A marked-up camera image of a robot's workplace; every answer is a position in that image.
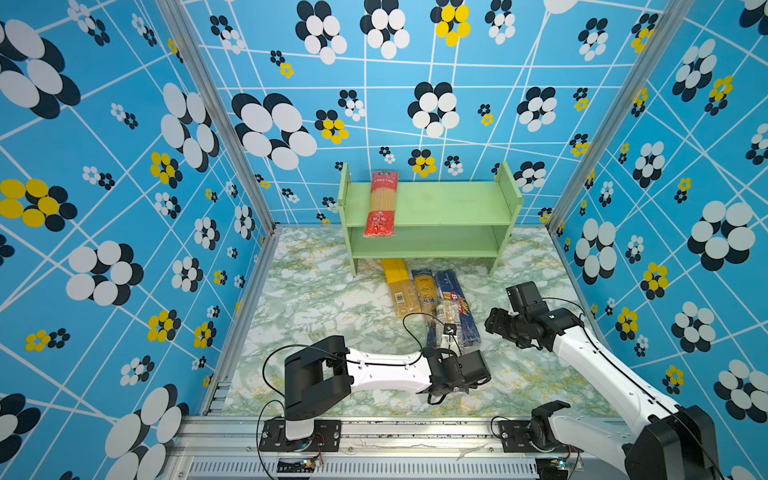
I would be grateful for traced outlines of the clear blue-end spaghetti bag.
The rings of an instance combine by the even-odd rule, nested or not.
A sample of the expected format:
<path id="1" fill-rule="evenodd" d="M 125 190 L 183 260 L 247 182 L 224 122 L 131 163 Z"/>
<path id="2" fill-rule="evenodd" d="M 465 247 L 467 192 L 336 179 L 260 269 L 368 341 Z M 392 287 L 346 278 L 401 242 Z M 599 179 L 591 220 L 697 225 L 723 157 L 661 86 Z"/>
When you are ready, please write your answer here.
<path id="1" fill-rule="evenodd" d="M 421 309 L 426 322 L 426 343 L 431 348 L 451 349 L 461 352 L 461 346 L 456 336 L 449 341 L 443 336 L 443 324 L 449 323 L 447 304 L 444 302 L 432 272 L 428 269 L 412 270 L 412 277 L 421 303 Z"/>

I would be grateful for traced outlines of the dark blue spaghetti box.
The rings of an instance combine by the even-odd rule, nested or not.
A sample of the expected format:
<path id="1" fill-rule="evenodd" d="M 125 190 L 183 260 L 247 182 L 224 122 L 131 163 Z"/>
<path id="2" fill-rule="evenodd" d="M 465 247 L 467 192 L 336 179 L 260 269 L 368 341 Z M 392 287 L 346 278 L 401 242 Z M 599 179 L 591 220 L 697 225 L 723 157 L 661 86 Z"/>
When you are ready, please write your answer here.
<path id="1" fill-rule="evenodd" d="M 438 290 L 447 304 L 445 309 L 448 322 L 457 326 L 460 346 L 479 347 L 482 339 L 455 271 L 438 271 L 436 281 Z"/>

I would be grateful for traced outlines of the red spaghetti bag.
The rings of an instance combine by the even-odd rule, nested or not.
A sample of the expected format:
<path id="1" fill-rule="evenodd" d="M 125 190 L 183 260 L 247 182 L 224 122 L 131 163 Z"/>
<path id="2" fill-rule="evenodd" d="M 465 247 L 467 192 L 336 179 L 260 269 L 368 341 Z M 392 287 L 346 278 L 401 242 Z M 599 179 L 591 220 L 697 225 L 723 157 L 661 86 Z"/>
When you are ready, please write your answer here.
<path id="1" fill-rule="evenodd" d="M 369 214 L 364 231 L 367 238 L 394 235 L 396 195 L 399 175 L 394 171 L 373 173 Z"/>

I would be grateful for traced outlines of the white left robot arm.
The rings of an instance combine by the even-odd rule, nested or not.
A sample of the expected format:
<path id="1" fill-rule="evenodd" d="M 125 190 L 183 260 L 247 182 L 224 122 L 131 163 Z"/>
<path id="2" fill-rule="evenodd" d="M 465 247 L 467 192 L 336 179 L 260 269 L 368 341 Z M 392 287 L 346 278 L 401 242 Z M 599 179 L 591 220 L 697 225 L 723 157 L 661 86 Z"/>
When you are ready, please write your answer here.
<path id="1" fill-rule="evenodd" d="M 286 439 L 313 437 L 315 419 L 357 391 L 404 391 L 438 405 L 452 393 L 468 393 L 490 380 L 479 351 L 425 347 L 408 355 L 372 354 L 349 348 L 341 335 L 329 336 L 284 362 Z"/>

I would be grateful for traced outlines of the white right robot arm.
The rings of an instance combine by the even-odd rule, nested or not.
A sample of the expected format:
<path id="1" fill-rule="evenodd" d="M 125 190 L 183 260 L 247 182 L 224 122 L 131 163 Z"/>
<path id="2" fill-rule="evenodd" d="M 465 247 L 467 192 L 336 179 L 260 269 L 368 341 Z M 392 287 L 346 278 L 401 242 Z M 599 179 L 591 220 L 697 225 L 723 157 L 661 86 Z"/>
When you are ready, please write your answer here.
<path id="1" fill-rule="evenodd" d="M 494 308 L 484 326 L 520 349 L 546 350 L 578 371 L 623 420 L 618 427 L 564 401 L 531 413 L 538 449 L 587 452 L 630 479 L 721 479 L 716 428 L 698 406 L 684 407 L 621 362 L 567 308 L 551 309 L 534 282 L 508 288 L 511 308 Z"/>

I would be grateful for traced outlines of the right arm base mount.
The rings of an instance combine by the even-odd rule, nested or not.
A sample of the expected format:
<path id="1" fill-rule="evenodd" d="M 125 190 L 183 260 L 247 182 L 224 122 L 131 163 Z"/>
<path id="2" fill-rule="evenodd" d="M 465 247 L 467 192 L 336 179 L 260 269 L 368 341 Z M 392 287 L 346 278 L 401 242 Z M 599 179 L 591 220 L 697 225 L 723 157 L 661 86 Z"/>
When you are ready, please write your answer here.
<path id="1" fill-rule="evenodd" d="M 501 441 L 505 453 L 563 451 L 571 446 L 555 437 L 550 420 L 555 413 L 570 408 L 569 403 L 555 400 L 534 408 L 528 421 L 496 416 L 491 420 L 491 433 Z"/>

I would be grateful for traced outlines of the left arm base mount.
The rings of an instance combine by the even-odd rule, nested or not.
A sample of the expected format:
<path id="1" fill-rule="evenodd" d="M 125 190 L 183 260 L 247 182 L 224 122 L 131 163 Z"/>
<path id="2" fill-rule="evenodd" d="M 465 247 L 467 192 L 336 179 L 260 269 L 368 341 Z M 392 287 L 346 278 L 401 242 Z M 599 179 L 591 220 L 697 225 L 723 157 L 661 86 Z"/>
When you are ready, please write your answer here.
<path id="1" fill-rule="evenodd" d="M 341 433 L 340 420 L 270 419 L 264 422 L 258 447 L 263 452 L 338 452 Z"/>

